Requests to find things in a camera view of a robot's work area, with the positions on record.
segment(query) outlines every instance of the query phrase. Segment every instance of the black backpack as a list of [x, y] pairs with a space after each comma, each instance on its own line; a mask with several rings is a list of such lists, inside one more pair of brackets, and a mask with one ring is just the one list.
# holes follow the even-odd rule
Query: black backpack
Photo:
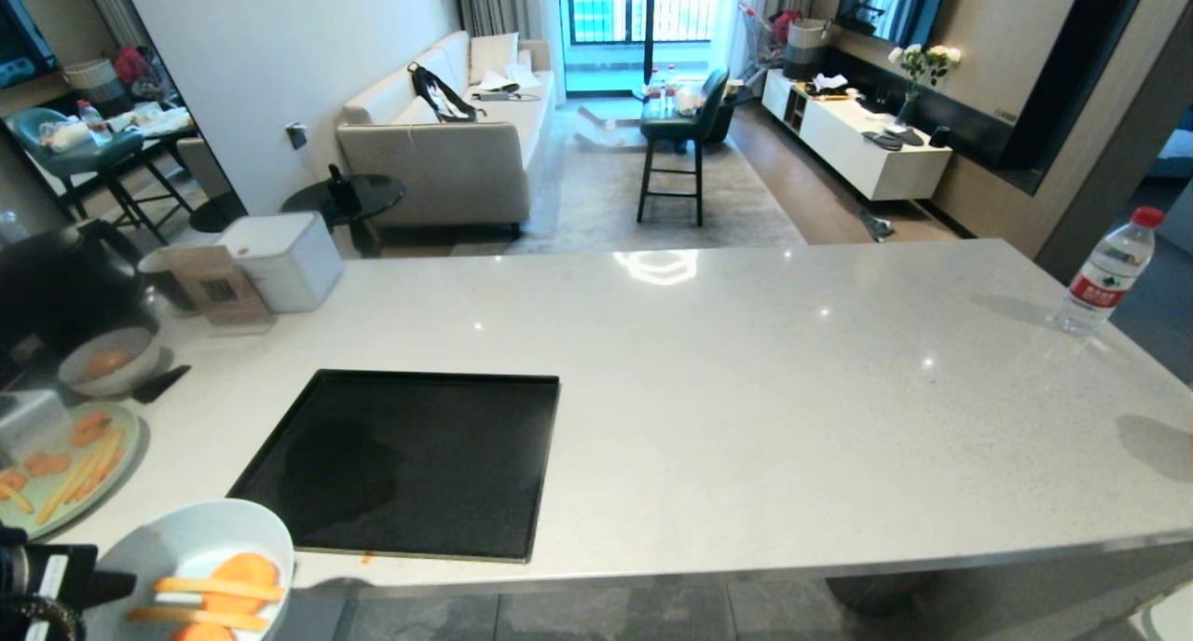
[[414, 93], [422, 97], [435, 111], [440, 122], [475, 122], [476, 112], [488, 116], [482, 109], [472, 107], [456, 92], [451, 90], [439, 76], [427, 70], [418, 63], [406, 67], [410, 72], [410, 80], [414, 82]]

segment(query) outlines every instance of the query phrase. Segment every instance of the black tray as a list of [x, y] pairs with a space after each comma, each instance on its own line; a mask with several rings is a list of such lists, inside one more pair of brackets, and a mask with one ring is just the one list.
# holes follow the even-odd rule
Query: black tray
[[229, 497], [305, 550], [530, 560], [560, 378], [320, 370]]

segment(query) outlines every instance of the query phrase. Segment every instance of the small bowl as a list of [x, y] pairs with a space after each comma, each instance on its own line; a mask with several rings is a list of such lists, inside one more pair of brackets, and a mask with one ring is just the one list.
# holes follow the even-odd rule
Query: small bowl
[[154, 593], [163, 578], [209, 578], [222, 561], [237, 553], [259, 553], [278, 567], [280, 602], [255, 615], [268, 621], [264, 631], [236, 630], [236, 641], [264, 641], [274, 635], [285, 615], [293, 578], [295, 548], [286, 525], [277, 514], [242, 499], [215, 499], [184, 506], [146, 524], [100, 557], [95, 568], [137, 577], [132, 594], [85, 612], [87, 636], [120, 641], [161, 641], [185, 623], [129, 621], [132, 609], [147, 606], [198, 608], [200, 594]]
[[[98, 352], [126, 350], [132, 360], [115, 371], [97, 378], [87, 377], [87, 364]], [[58, 366], [58, 380], [85, 396], [116, 396], [128, 394], [149, 380], [161, 360], [161, 346], [153, 332], [141, 327], [110, 331], [79, 346]]]

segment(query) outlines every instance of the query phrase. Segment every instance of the beige sofa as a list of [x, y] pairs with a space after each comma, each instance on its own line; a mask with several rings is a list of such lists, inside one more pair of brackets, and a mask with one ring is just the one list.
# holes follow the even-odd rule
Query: beige sofa
[[474, 107], [476, 123], [395, 124], [414, 100], [406, 63], [344, 105], [340, 147], [357, 174], [384, 174], [406, 185], [406, 198], [373, 218], [377, 226], [518, 224], [530, 217], [530, 192], [540, 173], [555, 111], [550, 49], [520, 41], [540, 86], [538, 100], [480, 101], [468, 84], [469, 36], [457, 31], [414, 61]]

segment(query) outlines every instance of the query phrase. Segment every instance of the red bottle cap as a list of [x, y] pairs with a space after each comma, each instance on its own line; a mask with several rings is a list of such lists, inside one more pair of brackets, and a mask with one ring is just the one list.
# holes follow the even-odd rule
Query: red bottle cap
[[1141, 205], [1131, 215], [1131, 223], [1154, 229], [1164, 221], [1164, 211], [1150, 205]]

